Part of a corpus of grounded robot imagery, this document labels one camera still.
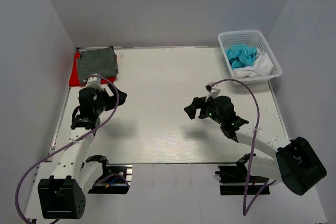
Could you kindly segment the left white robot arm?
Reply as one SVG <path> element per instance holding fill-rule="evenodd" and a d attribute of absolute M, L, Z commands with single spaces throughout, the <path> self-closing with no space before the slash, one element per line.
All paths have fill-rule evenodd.
<path fill-rule="evenodd" d="M 98 84 L 79 90 L 79 105 L 71 118 L 69 147 L 62 151 L 61 159 L 47 179 L 41 179 L 37 190 L 41 211 L 45 219 L 80 219 L 86 207 L 85 194 L 96 180 L 110 178 L 111 168 L 104 156 L 86 158 L 97 127 L 101 125 L 102 112 L 123 105 L 127 94 L 108 87 L 113 95 Z"/>

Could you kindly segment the blue t shirt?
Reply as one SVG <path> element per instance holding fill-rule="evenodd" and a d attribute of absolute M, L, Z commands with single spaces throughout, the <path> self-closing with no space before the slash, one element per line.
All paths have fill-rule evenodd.
<path fill-rule="evenodd" d="M 236 44 L 225 49 L 226 56 L 233 70 L 251 67 L 257 58 L 257 52 L 258 49 L 256 47 L 250 47 L 246 44 Z"/>

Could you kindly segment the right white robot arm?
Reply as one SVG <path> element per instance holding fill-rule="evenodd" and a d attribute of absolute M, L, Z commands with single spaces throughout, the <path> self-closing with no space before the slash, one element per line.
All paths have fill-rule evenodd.
<path fill-rule="evenodd" d="M 197 110 L 199 119 L 209 118 L 218 123 L 228 139 L 265 154 L 240 160 L 243 164 L 238 166 L 237 175 L 241 180 L 247 182 L 255 176 L 270 178 L 302 196 L 326 177 L 327 170 L 305 138 L 281 138 L 254 128 L 236 115 L 229 97 L 195 97 L 191 105 L 184 108 L 191 120 L 197 117 Z"/>

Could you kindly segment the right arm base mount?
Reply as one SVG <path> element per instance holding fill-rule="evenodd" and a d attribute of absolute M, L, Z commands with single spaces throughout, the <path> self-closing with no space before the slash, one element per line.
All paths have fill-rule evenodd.
<path fill-rule="evenodd" d="M 215 175 L 219 178 L 221 196 L 243 196 L 247 168 L 245 164 L 249 161 L 249 154 L 245 154 L 236 163 L 219 165 Z M 265 183 L 266 178 L 260 176 L 249 177 L 247 195 L 256 195 Z"/>

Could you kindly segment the white t shirt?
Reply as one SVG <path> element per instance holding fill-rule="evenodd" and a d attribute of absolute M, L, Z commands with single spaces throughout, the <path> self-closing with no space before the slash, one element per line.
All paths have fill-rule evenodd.
<path fill-rule="evenodd" d="M 255 78 L 270 75 L 274 65 L 266 52 L 257 49 L 256 60 L 252 66 L 236 68 L 233 70 L 234 76 L 241 78 Z"/>

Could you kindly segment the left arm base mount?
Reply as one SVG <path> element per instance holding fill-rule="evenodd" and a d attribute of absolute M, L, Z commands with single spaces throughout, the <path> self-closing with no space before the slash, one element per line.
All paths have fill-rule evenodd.
<path fill-rule="evenodd" d="M 102 173 L 94 181 L 89 194 L 124 195 L 128 192 L 132 180 L 132 164 L 112 164 L 106 156 L 89 156 L 85 165 L 100 164 Z"/>

